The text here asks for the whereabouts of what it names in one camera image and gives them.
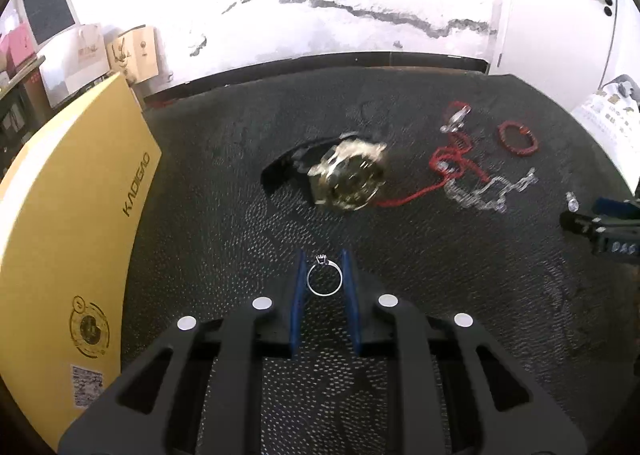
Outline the small silver earring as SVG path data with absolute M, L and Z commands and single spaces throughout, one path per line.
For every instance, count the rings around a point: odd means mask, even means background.
M 565 194 L 567 210 L 569 212 L 578 212 L 580 208 L 579 201 L 573 192 L 567 192 Z

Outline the brown kraft gift bag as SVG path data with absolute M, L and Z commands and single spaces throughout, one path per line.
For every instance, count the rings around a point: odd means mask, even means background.
M 129 85 L 158 75 L 155 32 L 139 26 L 123 32 L 106 45 L 111 70 L 122 74 Z

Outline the white door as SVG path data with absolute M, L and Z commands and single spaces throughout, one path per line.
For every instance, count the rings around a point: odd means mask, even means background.
M 626 74 L 639 80 L 639 9 L 613 0 L 506 0 L 491 74 L 512 74 L 566 110 Z

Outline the pink box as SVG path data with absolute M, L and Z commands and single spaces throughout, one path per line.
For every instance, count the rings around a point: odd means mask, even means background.
M 1 39 L 1 55 L 6 59 L 6 70 L 12 71 L 36 54 L 27 24 L 18 25 Z

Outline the white framed blackboard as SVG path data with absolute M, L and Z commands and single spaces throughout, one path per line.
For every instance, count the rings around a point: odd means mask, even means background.
M 36 51 L 60 33 L 78 25 L 71 0 L 17 0 L 17 6 L 21 19 L 28 25 Z

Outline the white paper gift bag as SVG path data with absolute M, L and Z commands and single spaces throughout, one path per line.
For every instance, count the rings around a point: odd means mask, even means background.
M 53 37 L 38 51 L 44 89 L 52 107 L 110 71 L 102 29 L 78 25 Z

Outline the yellow white storage box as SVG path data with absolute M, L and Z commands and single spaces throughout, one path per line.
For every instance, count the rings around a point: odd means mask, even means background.
M 120 371 L 129 262 L 160 148 L 122 76 L 47 122 L 1 183 L 1 379 L 55 447 Z

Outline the gold black wristwatch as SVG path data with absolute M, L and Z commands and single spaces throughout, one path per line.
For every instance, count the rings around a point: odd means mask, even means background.
M 295 185 L 314 206 L 357 211 L 385 184 L 387 144 L 359 132 L 299 144 L 262 169 L 260 184 L 271 196 Z

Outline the dark patterned table cloth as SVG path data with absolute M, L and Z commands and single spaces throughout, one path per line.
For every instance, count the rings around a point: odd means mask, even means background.
M 511 76 L 344 68 L 226 86 L 145 115 L 162 158 L 132 250 L 122 361 L 183 315 L 219 319 L 299 250 L 358 267 L 431 316 L 471 314 L 557 401 L 592 453 L 639 449 L 639 272 L 559 224 L 630 192 L 567 112 Z M 390 148 L 398 208 L 343 214 L 259 177 L 300 143 Z

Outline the black desk with shelf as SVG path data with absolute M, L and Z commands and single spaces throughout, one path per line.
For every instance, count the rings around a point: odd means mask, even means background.
M 53 116 L 40 67 L 46 58 L 34 56 L 1 91 L 1 176 L 26 142 Z

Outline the white printed plastic bag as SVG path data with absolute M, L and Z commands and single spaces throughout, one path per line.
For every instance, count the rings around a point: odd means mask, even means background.
M 639 85 L 622 74 L 588 95 L 570 115 L 596 140 L 634 192 L 639 183 Z

